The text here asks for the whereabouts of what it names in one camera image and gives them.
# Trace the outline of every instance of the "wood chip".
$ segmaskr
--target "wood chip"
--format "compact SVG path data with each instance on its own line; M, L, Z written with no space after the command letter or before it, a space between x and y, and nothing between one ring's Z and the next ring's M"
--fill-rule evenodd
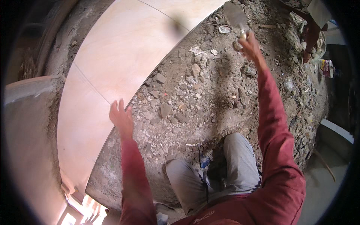
M276 25L265 25L265 24L262 24L260 25L260 28L277 28Z

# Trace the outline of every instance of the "person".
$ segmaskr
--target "person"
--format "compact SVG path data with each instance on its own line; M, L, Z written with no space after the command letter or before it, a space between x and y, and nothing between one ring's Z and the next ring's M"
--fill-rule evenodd
M321 0L277 0L280 6L280 14L296 13L306 20L302 38L306 42L303 61L307 63L311 58L311 49L319 39L319 33L328 29L327 22L331 14Z
M219 192L192 165L173 160L166 166L170 184L186 218L174 224L296 224L305 198L305 178L293 160L294 138L276 83L261 54L254 33L238 40L258 70L259 146L262 179L250 143L239 133L224 140L227 186ZM156 210L145 175L143 158L132 139L131 108L111 105L110 120L121 139L123 200L121 224L156 224Z

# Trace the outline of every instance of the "dusty ground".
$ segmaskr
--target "dusty ground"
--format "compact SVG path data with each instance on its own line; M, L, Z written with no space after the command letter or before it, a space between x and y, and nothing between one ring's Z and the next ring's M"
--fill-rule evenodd
M86 34L112 2L79 1L57 36L46 75L59 75L65 80ZM291 22L285 23L270 1L235 2L248 15L248 25L259 40L279 87L289 129L295 137L295 162L303 169L311 155L320 120L327 115L328 96L324 79L316 73L317 68L313 64L301 63L304 46L298 29L302 21L292 16ZM261 171L262 156L257 139L257 75L251 73L255 67L233 49L236 30L220 34L217 25L206 24L216 24L215 17L226 25L220 9L172 51L131 102L134 139L143 155L154 199L170 207L180 204L167 179L166 163L180 158L200 167L199 153L202 152L211 161L204 168L209 170L209 176L224 178L226 162L222 155L222 141L227 134L240 132L247 137ZM259 28L261 24L277 25L277 28ZM207 56L195 57L189 50L196 46L206 51ZM217 50L217 59L211 57L212 49ZM283 85L287 77L294 83L291 92ZM58 96L63 81L59 82ZM56 115L58 101L54 101L52 108ZM86 189L99 203L117 210L121 208L122 198L121 159L117 156L120 148L117 131L113 130Z

